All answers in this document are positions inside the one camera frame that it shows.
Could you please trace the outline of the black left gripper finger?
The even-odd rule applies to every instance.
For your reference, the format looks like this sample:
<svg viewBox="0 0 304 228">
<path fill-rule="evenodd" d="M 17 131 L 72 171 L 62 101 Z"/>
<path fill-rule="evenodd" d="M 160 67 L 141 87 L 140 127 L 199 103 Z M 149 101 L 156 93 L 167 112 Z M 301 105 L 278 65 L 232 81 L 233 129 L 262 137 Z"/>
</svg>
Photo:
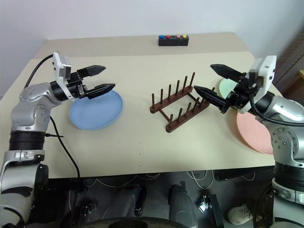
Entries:
<svg viewBox="0 0 304 228">
<path fill-rule="evenodd" d="M 95 86 L 93 89 L 85 90 L 84 97 L 87 97 L 88 99 L 93 99 L 109 93 L 114 87 L 115 84 L 101 84 Z"/>
<path fill-rule="evenodd" d="M 80 78 L 88 77 L 88 76 L 95 76 L 100 74 L 102 71 L 106 69 L 105 66 L 101 65 L 92 65 L 92 66 L 87 66 L 85 68 L 79 69 L 77 71 L 78 75 Z"/>
</svg>

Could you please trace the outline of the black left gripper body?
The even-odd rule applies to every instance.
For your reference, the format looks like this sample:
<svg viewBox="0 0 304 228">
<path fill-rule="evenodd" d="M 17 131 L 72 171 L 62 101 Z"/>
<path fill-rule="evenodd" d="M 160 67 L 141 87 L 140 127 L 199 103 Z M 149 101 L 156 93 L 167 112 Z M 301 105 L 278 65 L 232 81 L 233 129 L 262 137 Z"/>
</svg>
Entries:
<svg viewBox="0 0 304 228">
<path fill-rule="evenodd" d="M 67 81 L 67 88 L 74 98 L 88 97 L 88 89 L 83 85 L 83 78 L 88 76 L 89 72 L 87 70 L 78 70 L 71 74 Z"/>
</svg>

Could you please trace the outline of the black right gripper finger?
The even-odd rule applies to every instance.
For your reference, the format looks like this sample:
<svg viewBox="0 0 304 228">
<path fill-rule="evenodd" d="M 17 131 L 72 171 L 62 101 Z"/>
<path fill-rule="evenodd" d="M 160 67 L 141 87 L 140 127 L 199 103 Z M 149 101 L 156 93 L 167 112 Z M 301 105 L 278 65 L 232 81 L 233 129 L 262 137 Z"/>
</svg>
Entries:
<svg viewBox="0 0 304 228">
<path fill-rule="evenodd" d="M 238 72 L 235 69 L 232 69 L 223 64 L 211 64 L 210 67 L 218 74 L 219 76 L 230 79 L 234 82 L 239 82 L 242 78 L 246 76 L 246 73 Z"/>
<path fill-rule="evenodd" d="M 195 85 L 193 88 L 204 100 L 207 100 L 210 104 L 216 106 L 222 114 L 225 114 L 229 109 L 226 99 L 218 96 L 213 90 L 198 85 Z"/>
</svg>

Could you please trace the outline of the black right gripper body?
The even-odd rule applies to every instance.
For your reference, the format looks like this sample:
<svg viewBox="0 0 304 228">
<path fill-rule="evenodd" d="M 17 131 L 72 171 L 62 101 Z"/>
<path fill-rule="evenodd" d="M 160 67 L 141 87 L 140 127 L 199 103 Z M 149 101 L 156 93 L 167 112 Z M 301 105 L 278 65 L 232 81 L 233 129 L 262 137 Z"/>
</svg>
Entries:
<svg viewBox="0 0 304 228">
<path fill-rule="evenodd" d="M 248 105 L 247 108 L 251 109 L 250 95 L 255 96 L 259 91 L 259 79 L 254 83 L 252 87 L 249 86 L 249 78 L 246 73 L 242 73 L 237 85 L 233 91 L 227 96 L 230 107 L 234 109 L 242 109 Z"/>
</svg>

